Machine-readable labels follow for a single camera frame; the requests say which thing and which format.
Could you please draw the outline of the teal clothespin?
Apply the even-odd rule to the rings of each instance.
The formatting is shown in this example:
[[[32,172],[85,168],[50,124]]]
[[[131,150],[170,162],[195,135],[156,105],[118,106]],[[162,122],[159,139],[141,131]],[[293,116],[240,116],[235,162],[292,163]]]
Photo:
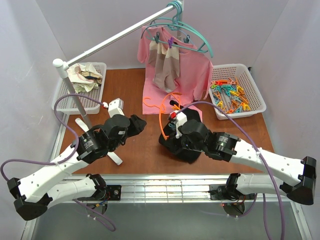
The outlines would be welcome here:
[[[169,122],[168,123],[168,126],[171,128],[171,129],[175,129],[176,128],[176,125],[172,122]]]

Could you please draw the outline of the black underwear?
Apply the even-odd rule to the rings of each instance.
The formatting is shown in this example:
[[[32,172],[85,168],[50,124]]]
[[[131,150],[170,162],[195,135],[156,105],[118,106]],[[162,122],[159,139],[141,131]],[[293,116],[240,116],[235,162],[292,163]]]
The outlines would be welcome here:
[[[197,110],[191,109],[191,107],[185,109],[182,111],[186,116],[187,120],[196,120],[197,122],[202,122],[200,114]],[[180,138],[176,139],[176,128],[171,129],[168,126],[168,123],[163,128],[164,133],[167,137],[167,140],[164,140],[162,134],[160,134],[158,142],[160,145],[162,145],[164,148],[167,149],[168,152],[170,152],[172,155],[175,155],[177,159],[181,162],[185,162],[188,164],[193,164],[201,155],[200,151],[194,151],[189,149],[183,149],[181,145]]]

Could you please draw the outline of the orange plastic hanger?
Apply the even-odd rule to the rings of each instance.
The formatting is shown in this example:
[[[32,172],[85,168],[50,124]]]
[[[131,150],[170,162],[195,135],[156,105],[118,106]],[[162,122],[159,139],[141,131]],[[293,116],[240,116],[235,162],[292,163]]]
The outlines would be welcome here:
[[[175,100],[177,101],[177,103],[174,103],[173,105],[177,105],[180,109],[181,109],[181,96],[182,94],[180,92],[171,92],[171,93],[168,93],[162,100],[161,104],[160,105],[151,105],[151,104],[148,104],[146,102],[146,100],[150,100],[151,98],[150,97],[144,97],[142,99],[142,103],[149,107],[149,108],[157,108],[158,109],[158,121],[159,121],[159,127],[160,127],[160,130],[161,130],[161,134],[164,138],[164,140],[166,141],[168,139],[168,136],[165,134],[164,130],[163,130],[163,125],[162,125],[162,114],[164,114],[166,112],[166,107],[165,107],[165,100],[171,96],[171,97],[174,97]]]

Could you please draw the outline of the orange clothespin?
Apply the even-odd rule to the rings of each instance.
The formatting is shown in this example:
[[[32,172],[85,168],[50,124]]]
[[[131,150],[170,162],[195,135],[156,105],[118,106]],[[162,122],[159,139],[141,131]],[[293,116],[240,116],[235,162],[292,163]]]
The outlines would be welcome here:
[[[172,106],[172,109],[177,110],[177,111],[180,110],[180,108],[179,108],[177,105],[173,105],[173,106]]]

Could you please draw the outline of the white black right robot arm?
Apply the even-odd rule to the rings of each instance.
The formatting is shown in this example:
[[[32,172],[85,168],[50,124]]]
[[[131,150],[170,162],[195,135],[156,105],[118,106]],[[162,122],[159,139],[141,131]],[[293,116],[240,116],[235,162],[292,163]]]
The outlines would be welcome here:
[[[195,119],[175,120],[182,149],[202,152],[207,157],[260,170],[258,175],[232,173],[225,189],[236,195],[279,194],[302,204],[313,205],[317,180],[317,161],[306,156],[290,158],[272,153],[225,132],[211,132]]]

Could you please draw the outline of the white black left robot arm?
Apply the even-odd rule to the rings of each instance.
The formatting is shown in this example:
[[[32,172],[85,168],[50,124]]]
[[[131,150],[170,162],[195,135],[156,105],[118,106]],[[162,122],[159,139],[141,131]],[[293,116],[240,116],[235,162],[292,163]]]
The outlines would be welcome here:
[[[82,180],[69,183],[62,183],[62,180],[114,152],[127,138],[140,134],[146,125],[146,121],[135,114],[130,117],[116,114],[79,136],[49,165],[22,179],[8,180],[16,212],[30,221],[66,201],[103,199],[108,187],[99,174],[89,173]]]

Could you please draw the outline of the beige brown underwear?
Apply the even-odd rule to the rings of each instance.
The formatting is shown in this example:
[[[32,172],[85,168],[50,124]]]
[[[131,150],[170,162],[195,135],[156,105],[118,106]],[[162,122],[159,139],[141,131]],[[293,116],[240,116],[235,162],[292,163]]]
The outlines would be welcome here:
[[[162,91],[173,92],[180,76],[180,53],[176,46],[165,48],[164,44],[151,41],[148,63],[154,67],[153,83]]]

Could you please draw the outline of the teal plastic hanger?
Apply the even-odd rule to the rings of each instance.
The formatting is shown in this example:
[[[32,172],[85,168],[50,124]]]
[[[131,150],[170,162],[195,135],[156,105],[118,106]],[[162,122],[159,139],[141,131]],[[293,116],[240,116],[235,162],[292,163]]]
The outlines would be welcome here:
[[[177,32],[177,38],[181,39],[181,33],[183,33],[186,38],[183,40],[185,43],[190,42],[190,37],[188,34],[184,32],[186,30],[187,32],[192,33],[193,35],[197,36],[199,39],[202,40],[202,45],[197,49],[200,53],[209,53],[210,57],[214,57],[214,52],[212,50],[211,45],[209,44],[208,40],[195,28],[190,26],[189,24],[182,21],[183,17],[183,10],[184,10],[184,3],[182,0],[172,0],[169,2],[167,7],[173,7],[176,10],[176,14],[171,18],[171,23],[168,23],[168,28],[173,31]]]

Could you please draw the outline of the pile of colourful clothespins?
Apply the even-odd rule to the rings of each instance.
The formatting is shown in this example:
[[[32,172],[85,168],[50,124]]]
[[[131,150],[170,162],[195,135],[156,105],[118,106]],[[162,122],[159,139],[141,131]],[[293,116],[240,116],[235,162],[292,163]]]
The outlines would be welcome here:
[[[214,103],[226,114],[249,112],[249,100],[238,78],[213,80],[210,85]]]

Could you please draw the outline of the white clothes basket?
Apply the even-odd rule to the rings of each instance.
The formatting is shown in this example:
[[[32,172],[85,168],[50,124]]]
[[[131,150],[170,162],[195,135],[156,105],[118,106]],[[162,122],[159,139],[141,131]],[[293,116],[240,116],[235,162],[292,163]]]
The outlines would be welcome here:
[[[90,92],[87,93],[79,93],[81,95],[88,96],[92,99],[101,101],[103,96],[103,90],[104,90],[104,84],[105,84],[105,78],[106,78],[106,72],[107,72],[107,65],[103,62],[88,62],[93,63],[93,66],[95,69],[102,74],[102,84],[98,87],[98,89],[93,89]],[[54,97],[52,100],[51,108],[54,109],[54,105],[58,98],[65,96],[69,94],[69,90],[64,83],[62,79],[58,80],[58,85],[56,87],[56,90],[54,92]],[[87,114],[98,114],[100,111],[100,105],[87,99],[84,97],[79,98],[82,106],[84,107]],[[80,112],[78,110],[78,107],[73,99],[72,96],[66,97],[62,99],[58,105],[57,105],[57,111],[62,112],[67,115],[79,115]]]

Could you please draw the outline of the white clothespin basket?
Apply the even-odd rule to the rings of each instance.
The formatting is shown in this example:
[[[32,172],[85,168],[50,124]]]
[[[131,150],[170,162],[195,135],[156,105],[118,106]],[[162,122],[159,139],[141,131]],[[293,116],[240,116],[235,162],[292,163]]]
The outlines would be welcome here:
[[[249,71],[249,69],[240,63],[233,63],[233,64],[222,64],[222,65],[215,65],[213,67],[211,82],[220,79],[227,79],[237,77],[239,80],[239,84],[243,87],[245,91],[245,96],[249,101],[249,106],[251,111],[241,112],[241,113],[231,113],[227,114],[225,112],[220,112],[216,110],[216,116],[219,120],[226,120],[225,114],[227,114],[230,118],[245,118],[250,117],[259,113],[263,113],[266,109],[266,103]],[[210,87],[208,90],[208,94],[211,98],[212,103],[214,103],[213,95],[210,91]]]

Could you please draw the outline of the pile of light clothes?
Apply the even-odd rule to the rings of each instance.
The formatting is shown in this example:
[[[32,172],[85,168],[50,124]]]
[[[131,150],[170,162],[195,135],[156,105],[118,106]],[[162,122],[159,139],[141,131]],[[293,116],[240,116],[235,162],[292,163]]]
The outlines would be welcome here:
[[[92,62],[76,63],[67,73],[76,94],[91,92],[102,84],[103,75],[96,70]]]

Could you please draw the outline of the pink t-shirt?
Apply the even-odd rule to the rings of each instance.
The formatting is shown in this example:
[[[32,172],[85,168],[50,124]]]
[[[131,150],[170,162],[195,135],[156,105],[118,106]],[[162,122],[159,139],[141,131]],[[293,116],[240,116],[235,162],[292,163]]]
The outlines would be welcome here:
[[[148,63],[150,42],[163,43],[167,49],[169,47],[167,41],[171,37],[173,37],[172,46],[178,47],[180,64],[180,76],[175,80],[177,88],[172,92],[182,94],[180,96],[182,105],[205,99],[208,96],[208,89],[212,80],[213,64],[211,61],[204,54],[196,52],[196,46],[178,40],[163,26],[150,28],[144,26],[142,31],[143,36],[139,41],[137,59],[145,64],[143,97],[150,97],[147,104],[160,105],[163,98],[168,94],[153,83],[155,68]],[[167,113],[172,110],[169,102],[169,98],[164,101]],[[144,115],[158,114],[158,112],[159,110],[156,107],[148,107],[144,104],[142,106]]]

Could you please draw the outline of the white metal clothes rack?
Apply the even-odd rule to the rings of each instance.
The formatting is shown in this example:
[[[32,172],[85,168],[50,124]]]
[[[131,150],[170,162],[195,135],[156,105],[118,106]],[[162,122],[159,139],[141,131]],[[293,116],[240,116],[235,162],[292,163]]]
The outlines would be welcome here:
[[[171,21],[174,24],[177,24],[178,21],[181,19],[183,9],[184,2],[182,0],[173,0],[167,4],[165,9],[160,10],[155,14],[126,28],[120,33],[90,48],[89,50],[78,55],[77,57],[74,57],[68,62],[63,61],[59,58],[54,59],[52,64],[56,68],[59,76],[62,78],[62,81],[67,87],[68,93],[73,95],[76,93],[89,93],[103,83],[103,77],[98,75],[98,73],[94,72],[93,64],[88,63],[85,66],[82,66],[81,64],[78,64],[81,60],[93,55],[94,53],[102,50],[103,48],[111,45],[119,39],[141,28],[145,24],[156,20],[157,18],[163,16],[164,14],[172,10],[176,10],[176,14],[172,17]]]

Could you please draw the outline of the purple clothespin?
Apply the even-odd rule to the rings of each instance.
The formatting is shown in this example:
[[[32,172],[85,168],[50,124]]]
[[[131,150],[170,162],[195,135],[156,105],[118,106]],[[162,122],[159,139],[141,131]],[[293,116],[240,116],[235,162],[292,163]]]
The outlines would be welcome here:
[[[174,38],[171,37],[170,39],[168,39],[168,40],[167,40],[167,43],[168,43],[169,48],[171,49],[172,46],[173,46],[173,44],[174,44]]]

